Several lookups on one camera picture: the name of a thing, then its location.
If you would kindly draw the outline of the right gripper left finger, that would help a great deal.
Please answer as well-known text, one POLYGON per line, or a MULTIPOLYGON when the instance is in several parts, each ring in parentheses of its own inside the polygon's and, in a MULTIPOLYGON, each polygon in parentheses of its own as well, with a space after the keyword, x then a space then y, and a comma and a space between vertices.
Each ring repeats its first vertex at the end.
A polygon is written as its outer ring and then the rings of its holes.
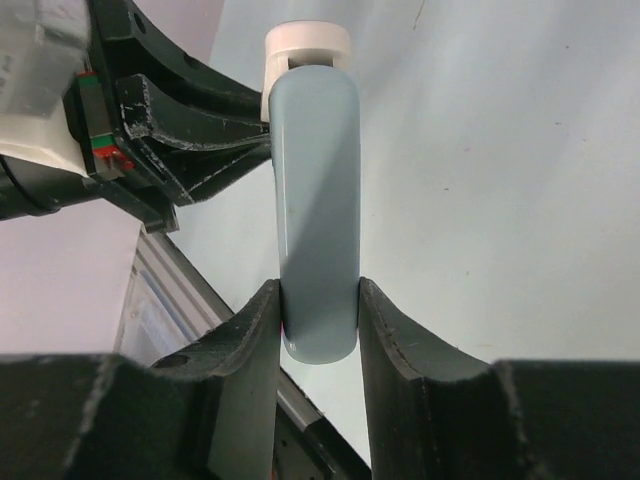
MULTIPOLYGON (((269 280, 249 300, 274 298, 277 353, 279 293, 278 283, 269 280)), ((5 356, 1 475, 208 479, 186 464, 194 385, 117 354, 5 356)))

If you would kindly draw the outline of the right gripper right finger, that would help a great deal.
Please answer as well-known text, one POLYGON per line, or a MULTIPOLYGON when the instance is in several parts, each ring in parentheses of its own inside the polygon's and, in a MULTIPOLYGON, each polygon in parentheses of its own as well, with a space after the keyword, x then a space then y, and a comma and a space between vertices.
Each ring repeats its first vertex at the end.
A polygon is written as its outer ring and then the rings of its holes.
POLYGON ((486 363, 362 279, 359 337, 376 479, 635 479, 639 366, 486 363))

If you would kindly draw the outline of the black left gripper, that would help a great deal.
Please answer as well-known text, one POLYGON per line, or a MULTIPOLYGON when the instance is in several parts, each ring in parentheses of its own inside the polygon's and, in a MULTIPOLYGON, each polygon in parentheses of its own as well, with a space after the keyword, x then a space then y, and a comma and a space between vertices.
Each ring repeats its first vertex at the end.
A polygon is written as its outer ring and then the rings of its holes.
POLYGON ((95 71, 78 73, 48 114, 1 114, 1 218, 92 201, 100 180, 126 173, 114 205, 148 232, 175 231, 176 208, 269 159, 261 96, 187 54, 131 1, 92 1, 89 11, 95 71))

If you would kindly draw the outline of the light blue stapler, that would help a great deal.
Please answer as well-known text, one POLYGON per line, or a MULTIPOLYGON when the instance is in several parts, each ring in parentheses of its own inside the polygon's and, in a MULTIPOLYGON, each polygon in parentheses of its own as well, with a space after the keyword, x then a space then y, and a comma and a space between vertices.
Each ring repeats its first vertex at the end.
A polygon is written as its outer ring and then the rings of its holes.
POLYGON ((289 21, 265 37, 260 117, 276 191, 284 345, 295 360, 347 357, 358 330, 361 108, 340 25, 289 21))

